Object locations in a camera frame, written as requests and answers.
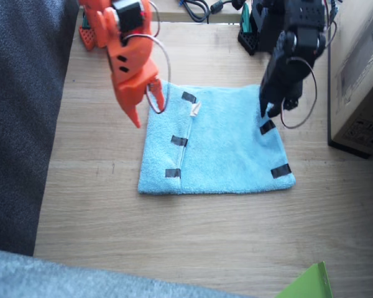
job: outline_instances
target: black tape strip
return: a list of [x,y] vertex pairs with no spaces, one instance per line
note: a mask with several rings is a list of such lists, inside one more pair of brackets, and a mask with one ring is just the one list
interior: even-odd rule
[[272,122],[272,120],[268,120],[262,127],[260,127],[260,132],[262,135],[265,135],[267,132],[269,132],[271,129],[274,129],[276,126]]
[[172,143],[175,144],[175,145],[178,145],[178,146],[186,146],[187,143],[188,143],[188,139],[187,138],[178,138],[176,136],[173,136],[172,137]]
[[196,97],[193,96],[192,94],[190,93],[187,93],[187,92],[184,92],[182,94],[182,99],[186,100],[186,101],[190,101],[192,102],[193,104],[196,102]]
[[166,178],[181,178],[181,169],[166,169]]
[[287,174],[290,174],[291,172],[292,170],[290,169],[288,163],[286,165],[279,166],[278,168],[271,170],[272,177],[274,177],[274,179],[282,177],[282,176],[286,176]]

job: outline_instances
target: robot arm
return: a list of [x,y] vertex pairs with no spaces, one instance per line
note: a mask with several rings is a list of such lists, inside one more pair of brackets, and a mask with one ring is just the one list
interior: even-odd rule
[[[233,6],[248,12],[245,1]],[[324,8],[322,0],[253,0],[250,17],[242,12],[239,42],[250,55],[272,54],[260,86],[262,117],[269,103],[269,117],[279,115],[282,103],[287,110],[298,105],[303,79],[325,49]]]
[[[279,18],[284,13],[284,28],[260,86],[261,116],[265,115],[267,105],[271,103],[273,107],[268,116],[275,117],[280,114],[282,103],[286,110],[298,105],[303,79],[311,71],[302,61],[313,68],[315,60],[325,49],[325,10],[321,0],[261,0],[254,9],[256,13],[253,16],[257,16],[254,20],[261,21],[256,22],[257,29],[271,14],[277,14]],[[265,36],[261,34],[260,38],[265,39]]]
[[106,47],[116,99],[136,127],[136,105],[152,93],[159,113],[165,109],[158,69],[150,58],[153,41],[149,0],[81,0],[85,8],[79,33],[87,50]]

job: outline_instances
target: connector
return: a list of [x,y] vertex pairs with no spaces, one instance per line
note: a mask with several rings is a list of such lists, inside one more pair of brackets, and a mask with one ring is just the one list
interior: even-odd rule
[[245,2],[246,0],[232,0],[232,6],[238,11]]
[[224,7],[223,0],[219,0],[215,2],[212,6],[210,6],[210,12],[211,14],[216,14],[217,12],[220,12]]

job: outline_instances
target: white cable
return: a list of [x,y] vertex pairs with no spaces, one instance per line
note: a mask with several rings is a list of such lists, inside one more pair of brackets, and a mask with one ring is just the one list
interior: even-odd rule
[[156,10],[156,19],[157,19],[157,31],[156,31],[156,34],[154,35],[154,37],[157,37],[159,35],[159,32],[160,32],[160,17],[159,17],[159,10],[157,9],[157,6],[155,3],[153,3],[152,1],[149,1],[150,5],[152,5],[152,7]]
[[294,125],[294,126],[288,126],[285,121],[284,121],[284,116],[283,116],[283,104],[285,103],[285,99],[284,98],[282,100],[282,103],[280,104],[280,121],[282,121],[282,124],[287,128],[287,129],[296,129],[296,128],[299,128],[300,126],[302,126],[307,120],[308,118],[310,118],[311,114],[312,114],[312,111],[313,111],[313,108],[315,107],[315,104],[316,104],[316,100],[318,99],[318,87],[316,85],[316,78],[315,78],[315,75],[313,73],[313,69],[311,67],[311,65],[303,58],[300,58],[300,57],[291,57],[287,60],[287,63],[289,61],[300,61],[300,62],[303,62],[304,64],[306,64],[306,66],[308,66],[310,68],[310,71],[311,71],[311,74],[312,74],[312,78],[313,78],[313,81],[315,83],[315,100],[313,101],[313,104],[312,104],[312,107],[310,109],[310,112],[308,113],[308,115],[305,117],[304,120],[302,120],[299,124],[297,125]]
[[330,44],[332,43],[333,39],[336,37],[336,32],[337,32],[337,23],[336,23],[335,21],[332,21],[332,22],[330,23],[330,26],[331,26],[331,24],[334,24],[334,33],[333,33],[333,36],[330,38],[329,42],[325,45],[325,49],[327,49],[328,46],[330,46]]
[[167,107],[167,103],[168,103],[168,100],[170,99],[170,81],[171,81],[171,65],[170,65],[170,58],[168,57],[168,53],[166,51],[166,48],[164,47],[164,44],[161,43],[160,40],[158,40],[156,37],[154,36],[151,36],[149,34],[130,34],[130,35],[127,35],[123,38],[124,41],[130,39],[130,38],[133,38],[133,37],[142,37],[142,38],[149,38],[151,39],[154,43],[156,43],[163,51],[165,57],[166,57],[166,60],[167,60],[167,71],[168,71],[168,84],[167,84],[167,98],[166,98],[166,101],[164,103],[164,107],[163,109],[160,111],[158,111],[152,101],[150,100],[150,96],[149,96],[149,88],[148,88],[148,85],[147,85],[147,88],[146,88],[146,95],[147,95],[147,99],[148,99],[148,103],[150,105],[150,107],[154,110],[154,112],[156,114],[161,114],[162,112],[165,111],[166,107]]

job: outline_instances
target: gray fabric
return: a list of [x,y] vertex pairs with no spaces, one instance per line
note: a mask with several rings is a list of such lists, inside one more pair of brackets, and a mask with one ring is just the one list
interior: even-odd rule
[[237,298],[245,296],[110,271],[72,268],[0,251],[0,298],[2,297]]
[[0,249],[32,255],[76,0],[0,1]]

